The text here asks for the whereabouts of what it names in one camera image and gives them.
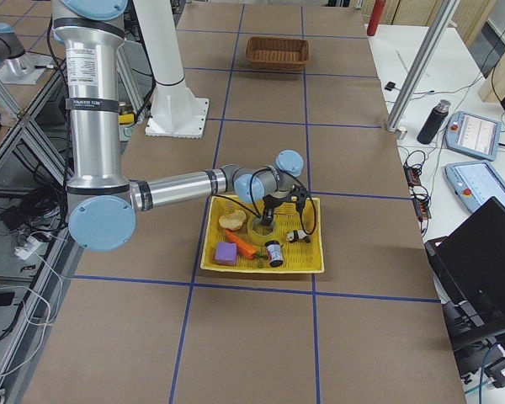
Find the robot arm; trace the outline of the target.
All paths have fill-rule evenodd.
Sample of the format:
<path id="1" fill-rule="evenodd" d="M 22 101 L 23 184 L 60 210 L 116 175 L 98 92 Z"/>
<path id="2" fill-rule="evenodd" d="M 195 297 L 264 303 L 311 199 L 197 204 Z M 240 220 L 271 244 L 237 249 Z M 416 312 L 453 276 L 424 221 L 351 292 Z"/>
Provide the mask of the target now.
<path id="1" fill-rule="evenodd" d="M 209 102 L 186 84 L 170 3 L 136 1 L 133 6 L 155 80 L 147 134 L 201 137 Z M 74 158 L 66 186 L 72 238 L 83 248 L 106 252 L 130 240 L 139 211 L 228 192 L 246 203 L 285 198 L 304 167 L 293 150 L 255 170 L 229 164 L 151 181 L 123 175 L 117 59 L 125 41 L 126 8 L 125 1 L 52 4 L 51 25 L 66 49 L 66 110 Z"/>
<path id="2" fill-rule="evenodd" d="M 50 56 L 31 55 L 9 24 L 0 23 L 0 80 L 6 84 L 35 85 L 42 74 L 56 68 Z"/>

